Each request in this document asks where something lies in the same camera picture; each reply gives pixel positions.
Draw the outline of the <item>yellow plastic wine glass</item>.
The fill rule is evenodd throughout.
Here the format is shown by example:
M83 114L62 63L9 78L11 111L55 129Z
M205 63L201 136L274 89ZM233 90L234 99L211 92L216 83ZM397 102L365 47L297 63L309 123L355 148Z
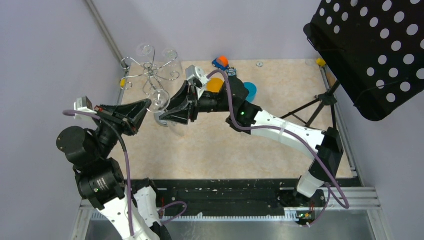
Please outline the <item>yellow plastic wine glass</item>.
M212 77L206 85L206 90L211 93L219 93L224 85L224 80Z

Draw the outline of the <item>blue plastic wine glass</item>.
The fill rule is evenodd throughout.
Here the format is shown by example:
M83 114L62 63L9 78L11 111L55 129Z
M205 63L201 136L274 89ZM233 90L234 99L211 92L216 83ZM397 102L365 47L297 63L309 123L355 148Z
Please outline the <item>blue plastic wine glass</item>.
M253 103L257 94L257 86L252 82L244 82L244 87L248 90L248 95L246 97L246 101L249 103Z

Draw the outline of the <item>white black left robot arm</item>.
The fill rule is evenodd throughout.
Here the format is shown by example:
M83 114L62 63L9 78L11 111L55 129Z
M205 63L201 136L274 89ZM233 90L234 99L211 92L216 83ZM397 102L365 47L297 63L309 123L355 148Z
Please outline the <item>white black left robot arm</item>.
M143 99L125 105L98 105L64 110L65 116L86 118L97 128L71 126L56 139L56 146L72 164L80 196L107 218L123 240L169 240L171 235L161 222L157 209L160 193L146 178L134 190L130 177L110 157L117 144L124 158L129 154L124 136L134 136L152 102Z

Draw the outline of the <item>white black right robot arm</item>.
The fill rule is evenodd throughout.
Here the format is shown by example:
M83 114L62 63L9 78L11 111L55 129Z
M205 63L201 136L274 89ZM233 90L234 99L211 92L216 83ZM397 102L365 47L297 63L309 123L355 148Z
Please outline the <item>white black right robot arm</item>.
M336 128L309 128L272 115L247 101L248 90L236 77L226 78L218 93L200 92L197 83L197 80L185 81L167 109L158 114L158 120L187 125L197 120L200 113L227 112L226 123L235 131L277 141L312 159L293 192L297 205L307 206L323 185L333 184L340 189L336 175L344 150Z

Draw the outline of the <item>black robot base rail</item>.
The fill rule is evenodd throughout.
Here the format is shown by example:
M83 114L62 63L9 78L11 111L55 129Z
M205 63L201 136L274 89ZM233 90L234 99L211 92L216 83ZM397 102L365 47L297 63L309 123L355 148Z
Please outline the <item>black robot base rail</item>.
M327 195L321 188L311 199L294 192L297 179L155 179L158 208L171 203L162 216L283 216L289 208L317 210Z

